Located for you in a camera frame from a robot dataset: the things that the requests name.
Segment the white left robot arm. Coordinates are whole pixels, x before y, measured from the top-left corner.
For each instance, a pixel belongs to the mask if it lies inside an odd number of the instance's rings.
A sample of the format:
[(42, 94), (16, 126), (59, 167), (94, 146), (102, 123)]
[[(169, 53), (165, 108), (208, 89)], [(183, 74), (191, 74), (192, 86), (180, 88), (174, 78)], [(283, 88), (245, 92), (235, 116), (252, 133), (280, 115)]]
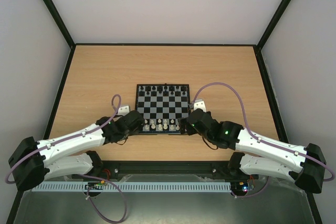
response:
[(83, 150), (126, 140), (142, 129), (144, 118), (133, 110), (117, 120), (105, 116), (88, 127), (48, 140), (23, 139), (8, 160), (13, 184), (19, 191), (30, 190), (50, 178), (70, 174), (95, 174), (99, 159), (75, 154)]

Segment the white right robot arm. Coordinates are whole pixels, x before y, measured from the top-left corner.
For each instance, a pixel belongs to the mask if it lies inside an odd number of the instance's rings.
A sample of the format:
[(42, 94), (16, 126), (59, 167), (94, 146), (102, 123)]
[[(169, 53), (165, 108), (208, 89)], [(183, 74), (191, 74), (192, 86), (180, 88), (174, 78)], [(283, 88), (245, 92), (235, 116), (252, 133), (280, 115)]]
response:
[(241, 159), (229, 164), (229, 172), (236, 178), (244, 174), (278, 177), (307, 192), (322, 192), (326, 159), (315, 144), (286, 144), (231, 121), (217, 122), (210, 112), (201, 109), (178, 122), (181, 134), (198, 134), (218, 148), (244, 152)]

